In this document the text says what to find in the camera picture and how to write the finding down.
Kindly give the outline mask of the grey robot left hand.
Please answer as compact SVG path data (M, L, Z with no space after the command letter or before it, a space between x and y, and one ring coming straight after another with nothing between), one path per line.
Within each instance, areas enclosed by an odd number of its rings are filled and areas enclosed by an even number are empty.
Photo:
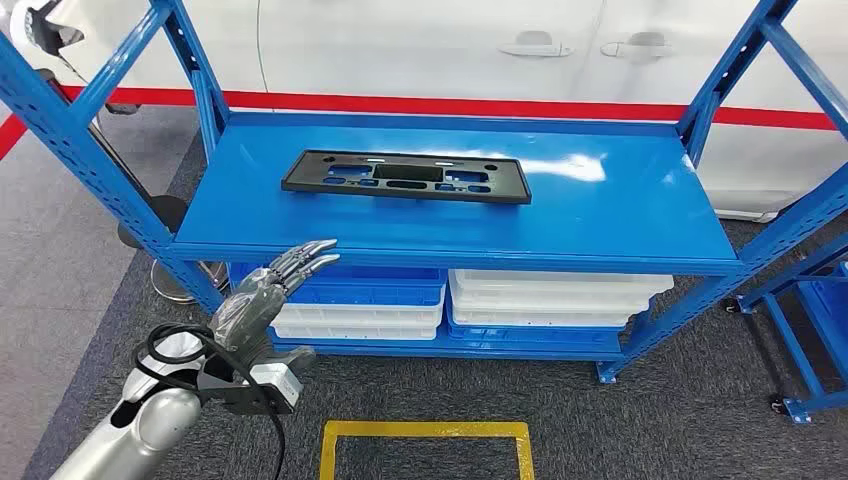
M270 323L306 280L339 260L327 252L336 245L335 239L312 240L250 272L209 321L214 341L246 368L268 354Z

